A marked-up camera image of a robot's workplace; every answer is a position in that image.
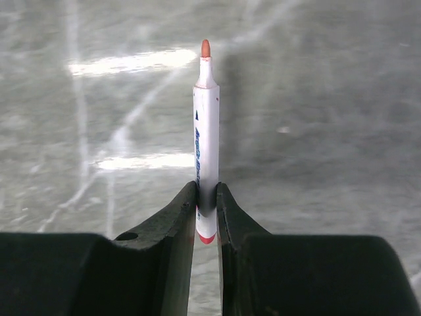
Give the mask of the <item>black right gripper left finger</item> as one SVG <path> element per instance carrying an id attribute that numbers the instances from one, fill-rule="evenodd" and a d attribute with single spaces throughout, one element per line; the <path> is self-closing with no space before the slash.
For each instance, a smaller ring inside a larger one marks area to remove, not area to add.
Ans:
<path id="1" fill-rule="evenodd" d="M 185 315 L 197 188 L 115 240 L 91 233 L 1 235 L 2 315 Z"/>

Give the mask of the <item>white marker with red tip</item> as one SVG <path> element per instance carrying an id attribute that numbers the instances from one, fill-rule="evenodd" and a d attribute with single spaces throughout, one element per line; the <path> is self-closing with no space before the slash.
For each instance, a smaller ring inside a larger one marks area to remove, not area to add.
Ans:
<path id="1" fill-rule="evenodd" d="M 201 44 L 199 77 L 193 87 L 195 182 L 198 189 L 196 231 L 204 244 L 217 233 L 216 186 L 219 182 L 220 86 L 213 76 L 211 47 Z"/>

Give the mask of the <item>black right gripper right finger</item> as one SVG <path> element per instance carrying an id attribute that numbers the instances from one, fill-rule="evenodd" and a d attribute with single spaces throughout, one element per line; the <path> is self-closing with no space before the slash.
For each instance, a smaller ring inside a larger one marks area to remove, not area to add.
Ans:
<path id="1" fill-rule="evenodd" d="M 415 315 L 396 251 L 373 235 L 271 234 L 216 189 L 223 315 Z"/>

